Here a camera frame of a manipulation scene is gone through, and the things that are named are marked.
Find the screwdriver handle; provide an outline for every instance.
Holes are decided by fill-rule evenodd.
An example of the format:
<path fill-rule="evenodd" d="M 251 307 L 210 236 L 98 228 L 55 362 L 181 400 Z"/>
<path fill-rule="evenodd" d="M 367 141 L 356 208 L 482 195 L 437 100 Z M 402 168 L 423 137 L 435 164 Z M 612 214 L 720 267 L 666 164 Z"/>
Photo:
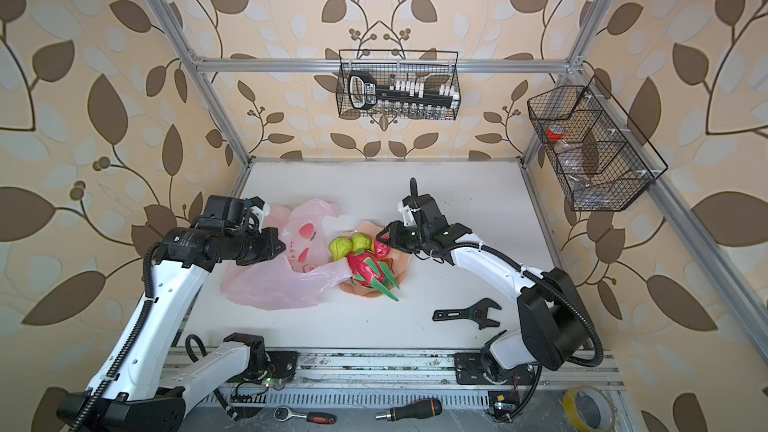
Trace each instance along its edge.
<path fill-rule="evenodd" d="M 388 420 L 395 421 L 400 419 L 428 419 L 440 415 L 442 404 L 438 399 L 417 400 L 413 404 L 405 407 L 389 409 Z"/>
<path fill-rule="evenodd" d="M 306 421 L 314 424 L 333 425 L 336 423 L 336 416 L 325 412 L 309 412 L 306 415 Z"/>

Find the screwdriver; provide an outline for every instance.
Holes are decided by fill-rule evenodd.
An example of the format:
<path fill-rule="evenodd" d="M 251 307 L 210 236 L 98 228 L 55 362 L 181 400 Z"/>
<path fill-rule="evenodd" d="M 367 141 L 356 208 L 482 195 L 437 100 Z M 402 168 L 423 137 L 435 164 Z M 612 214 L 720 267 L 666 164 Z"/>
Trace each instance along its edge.
<path fill-rule="evenodd" d="M 400 419 L 428 419 L 440 415 L 442 404 L 438 399 L 421 399 L 405 407 L 391 408 L 376 416 L 377 420 L 394 422 Z"/>

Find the mesh basket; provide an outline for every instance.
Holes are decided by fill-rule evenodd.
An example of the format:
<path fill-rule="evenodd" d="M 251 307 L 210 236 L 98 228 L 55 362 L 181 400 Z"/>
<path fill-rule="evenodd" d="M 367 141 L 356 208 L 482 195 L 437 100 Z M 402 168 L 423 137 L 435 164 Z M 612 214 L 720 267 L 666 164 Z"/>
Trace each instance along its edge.
<path fill-rule="evenodd" d="M 461 104 L 457 52 L 346 49 L 339 57 L 336 104 L 342 119 L 456 120 Z M 355 76 L 373 86 L 356 93 Z"/>
<path fill-rule="evenodd" d="M 626 134 L 656 149 L 629 116 L 617 126 L 598 96 L 590 86 L 561 86 L 528 100 L 528 113 L 571 208 L 619 212 L 667 167 L 648 166 Z"/>

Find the pink plastic bag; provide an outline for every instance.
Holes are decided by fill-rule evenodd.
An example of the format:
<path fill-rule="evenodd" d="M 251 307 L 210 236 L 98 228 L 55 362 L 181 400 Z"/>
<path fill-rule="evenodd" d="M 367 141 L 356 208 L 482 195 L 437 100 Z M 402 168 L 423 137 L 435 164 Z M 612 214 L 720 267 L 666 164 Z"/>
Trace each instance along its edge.
<path fill-rule="evenodd" d="M 322 291 L 352 276 L 346 261 L 328 263 L 328 241 L 322 231 L 326 216 L 338 217 L 323 200 L 304 202 L 293 211 L 272 206 L 264 227 L 277 227 L 286 251 L 271 261 L 241 267 L 232 262 L 221 281 L 221 294 L 236 304 L 267 311 L 314 307 Z"/>

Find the wallpaper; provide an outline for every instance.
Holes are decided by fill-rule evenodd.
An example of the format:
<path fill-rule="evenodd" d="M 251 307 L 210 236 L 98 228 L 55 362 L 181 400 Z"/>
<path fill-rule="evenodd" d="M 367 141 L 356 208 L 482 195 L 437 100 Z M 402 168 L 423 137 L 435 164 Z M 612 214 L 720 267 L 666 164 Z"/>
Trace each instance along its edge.
<path fill-rule="evenodd" d="M 767 4 L 616 0 L 586 61 L 762 301 Z M 624 212 L 576 213 L 543 153 L 532 173 L 648 431 L 762 430 L 768 370 L 648 194 Z"/>
<path fill-rule="evenodd" d="M 257 158 L 517 157 L 531 139 L 525 101 L 552 85 L 547 74 L 466 74 L 456 120 L 339 118 L 336 76 L 219 73 L 216 92 Z M 210 146 L 220 146 L 211 130 Z"/>
<path fill-rule="evenodd" d="M 128 322 L 140 255 L 240 166 L 143 0 L 2 0 L 0 21 L 3 429 L 49 432 Z"/>
<path fill-rule="evenodd" d="M 168 1 L 199 56 L 435 47 L 476 59 L 563 59 L 591 0 Z"/>

